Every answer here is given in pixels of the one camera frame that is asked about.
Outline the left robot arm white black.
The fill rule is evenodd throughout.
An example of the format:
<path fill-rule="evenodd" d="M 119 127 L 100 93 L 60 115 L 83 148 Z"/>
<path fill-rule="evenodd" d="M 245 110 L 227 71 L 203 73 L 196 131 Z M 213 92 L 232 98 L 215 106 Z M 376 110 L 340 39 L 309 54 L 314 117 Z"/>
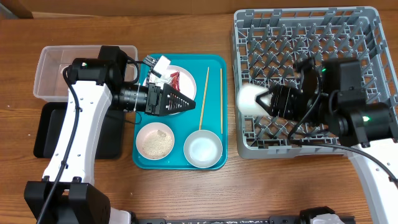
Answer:
<path fill-rule="evenodd" d="M 134 63 L 118 46 L 104 45 L 96 58 L 76 58 L 63 70 L 68 105 L 53 156 L 40 181 L 26 184 L 24 198 L 38 223 L 136 223 L 134 213 L 111 206 L 94 186 L 95 157 L 109 109 L 166 116 L 192 110 L 195 102 L 169 84 L 140 85 L 125 79 Z"/>

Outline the red snack wrapper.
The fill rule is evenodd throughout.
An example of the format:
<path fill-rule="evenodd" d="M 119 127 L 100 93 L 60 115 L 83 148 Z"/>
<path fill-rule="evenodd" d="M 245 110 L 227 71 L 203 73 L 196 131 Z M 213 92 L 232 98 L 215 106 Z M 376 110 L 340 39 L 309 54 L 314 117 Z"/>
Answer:
<path fill-rule="evenodd" d="M 180 91 L 180 72 L 174 72 L 170 75 L 170 77 L 170 86 L 172 86 L 175 90 Z"/>

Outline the white napkin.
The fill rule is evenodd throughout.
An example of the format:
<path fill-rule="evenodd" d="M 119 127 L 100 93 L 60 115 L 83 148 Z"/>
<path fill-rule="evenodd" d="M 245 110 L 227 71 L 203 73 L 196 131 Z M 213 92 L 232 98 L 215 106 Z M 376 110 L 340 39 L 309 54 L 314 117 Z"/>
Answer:
<path fill-rule="evenodd" d="M 164 83 L 170 84 L 172 78 L 170 75 L 162 75 L 158 77 L 157 75 L 151 73 L 149 76 L 149 83 L 155 83 L 156 85 L 162 86 Z"/>

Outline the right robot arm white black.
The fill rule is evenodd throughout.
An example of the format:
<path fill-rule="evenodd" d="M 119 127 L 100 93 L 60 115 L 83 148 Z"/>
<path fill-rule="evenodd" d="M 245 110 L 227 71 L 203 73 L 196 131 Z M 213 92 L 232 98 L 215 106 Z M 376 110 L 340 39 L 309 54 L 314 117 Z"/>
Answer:
<path fill-rule="evenodd" d="M 397 223 L 397 121 L 386 103 L 368 103 L 361 85 L 361 63 L 335 58 L 316 68 L 313 58 L 295 63 L 300 88 L 274 85 L 256 94 L 255 104 L 271 116 L 295 121 L 287 140 L 309 146 L 293 135 L 303 123 L 325 124 L 338 144 L 315 147 L 342 149 L 356 169 L 374 223 Z"/>

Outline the white cup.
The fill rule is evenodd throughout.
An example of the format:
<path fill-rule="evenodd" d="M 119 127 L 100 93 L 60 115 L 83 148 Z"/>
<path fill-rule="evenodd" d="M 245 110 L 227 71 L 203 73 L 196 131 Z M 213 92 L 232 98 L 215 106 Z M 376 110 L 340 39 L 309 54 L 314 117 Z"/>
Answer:
<path fill-rule="evenodd" d="M 237 94 L 236 104 L 239 111 L 246 116 L 269 116 L 269 113 L 256 102 L 256 96 L 266 92 L 263 86 L 245 84 Z"/>

